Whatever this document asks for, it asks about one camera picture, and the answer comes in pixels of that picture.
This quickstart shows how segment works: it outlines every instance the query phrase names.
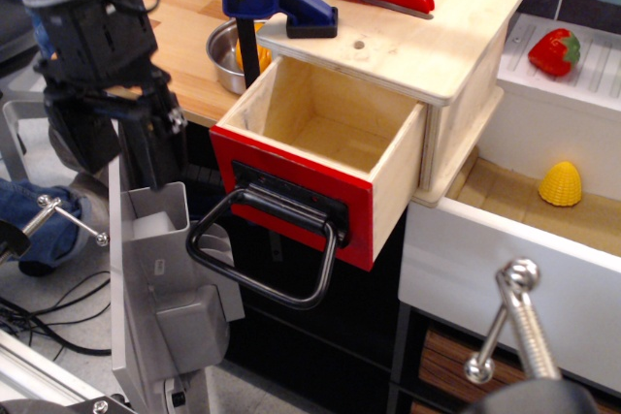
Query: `open drawer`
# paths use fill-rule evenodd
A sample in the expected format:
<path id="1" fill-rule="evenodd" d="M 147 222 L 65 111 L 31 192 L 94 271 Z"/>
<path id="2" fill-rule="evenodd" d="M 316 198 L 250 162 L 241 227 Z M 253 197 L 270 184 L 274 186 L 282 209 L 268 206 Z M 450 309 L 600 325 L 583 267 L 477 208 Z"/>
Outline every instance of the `open drawer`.
<path id="1" fill-rule="evenodd" d="M 521 28 L 518 22 L 521 32 L 511 35 L 530 31 L 536 42 L 550 26 Z M 501 81 L 506 98 L 480 140 L 484 160 L 465 170 L 468 180 L 450 193 L 453 199 L 442 198 L 437 208 L 409 206 L 399 298 L 487 334 L 501 303 L 496 271 L 528 257 L 540 268 L 532 300 L 559 366 L 621 393 L 621 171 L 618 151 L 611 150 L 621 147 L 621 106 L 614 75 L 604 72 L 598 81 L 600 102 L 597 89 L 581 89 L 606 70 L 603 55 L 618 70 L 621 38 L 572 30 L 590 48 L 581 70 L 565 81 L 539 76 L 526 57 L 503 57 L 501 77 L 505 65 L 517 64 L 537 82 Z M 537 193 L 546 171 L 562 160 L 581 175 L 584 194 L 575 207 L 553 207 Z M 500 342 L 516 348 L 510 328 Z"/>
<path id="2" fill-rule="evenodd" d="M 365 80 L 279 57 L 212 128 L 227 190 L 234 163 L 346 205 L 337 257 L 370 270 L 417 186 L 425 107 Z M 253 207 L 241 216 L 315 248 L 323 238 Z"/>
<path id="3" fill-rule="evenodd" d="M 227 191 L 235 163 L 342 202 L 337 257 L 369 270 L 413 197 L 435 204 L 503 91 L 498 64 L 521 0 L 435 0 L 431 16 L 360 0 L 333 39 L 291 39 L 287 17 L 258 32 L 279 59 L 213 128 Z M 252 207 L 236 213 L 312 247 L 323 239 Z"/>

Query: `blue clamp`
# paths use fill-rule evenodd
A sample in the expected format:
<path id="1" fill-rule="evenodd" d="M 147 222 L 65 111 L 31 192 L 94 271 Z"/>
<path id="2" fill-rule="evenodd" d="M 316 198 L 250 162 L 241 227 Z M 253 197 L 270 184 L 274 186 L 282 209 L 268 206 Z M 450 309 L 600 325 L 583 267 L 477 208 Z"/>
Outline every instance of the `blue clamp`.
<path id="1" fill-rule="evenodd" d="M 338 12 L 322 0 L 222 0 L 222 10 L 238 19 L 287 15 L 287 37 L 335 38 Z"/>

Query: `toy kitchen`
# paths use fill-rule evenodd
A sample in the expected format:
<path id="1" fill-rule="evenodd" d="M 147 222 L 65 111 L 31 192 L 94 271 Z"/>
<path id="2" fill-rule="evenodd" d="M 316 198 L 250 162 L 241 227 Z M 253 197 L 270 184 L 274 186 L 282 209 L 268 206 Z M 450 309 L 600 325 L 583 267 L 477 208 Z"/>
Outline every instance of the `toy kitchen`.
<path id="1" fill-rule="evenodd" d="M 522 0 L 433 0 L 423 12 L 381 1 L 223 0 L 240 39 L 250 23 L 244 61 L 257 44 L 274 60 L 210 130 L 228 195 L 194 227 L 188 252 L 278 303 L 312 308 L 334 259 L 371 271 L 406 210 L 402 306 L 486 336 L 502 301 L 497 271 L 528 258 L 558 367 L 621 393 L 621 39 L 512 21 Z M 319 31 L 298 24 L 305 9 L 324 21 Z M 266 16 L 254 43 L 253 21 Z M 550 74 L 533 52 L 566 28 L 579 60 Z M 564 40 L 550 43 L 569 49 Z M 310 296 L 257 285 L 192 247 L 229 207 L 323 251 Z M 509 329 L 493 330 L 519 351 Z"/>

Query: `stainless steel bowl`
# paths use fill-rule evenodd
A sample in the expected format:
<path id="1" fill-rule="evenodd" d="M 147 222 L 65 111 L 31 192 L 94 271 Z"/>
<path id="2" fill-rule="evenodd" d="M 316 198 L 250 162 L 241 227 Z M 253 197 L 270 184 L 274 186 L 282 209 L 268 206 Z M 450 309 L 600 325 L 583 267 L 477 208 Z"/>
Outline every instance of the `stainless steel bowl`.
<path id="1" fill-rule="evenodd" d="M 226 89 L 236 94 L 245 91 L 244 72 L 235 60 L 237 23 L 234 19 L 220 24 L 207 39 L 207 55 L 215 66 L 217 79 Z"/>

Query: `strawberry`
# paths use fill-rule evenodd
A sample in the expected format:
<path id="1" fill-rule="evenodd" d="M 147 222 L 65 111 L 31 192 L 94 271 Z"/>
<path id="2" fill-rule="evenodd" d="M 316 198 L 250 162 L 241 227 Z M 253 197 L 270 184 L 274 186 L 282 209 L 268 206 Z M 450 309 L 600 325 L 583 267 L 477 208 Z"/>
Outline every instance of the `strawberry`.
<path id="1" fill-rule="evenodd" d="M 528 52 L 528 59 L 547 74 L 562 77 L 580 59 L 580 42 L 569 29 L 555 29 Z"/>

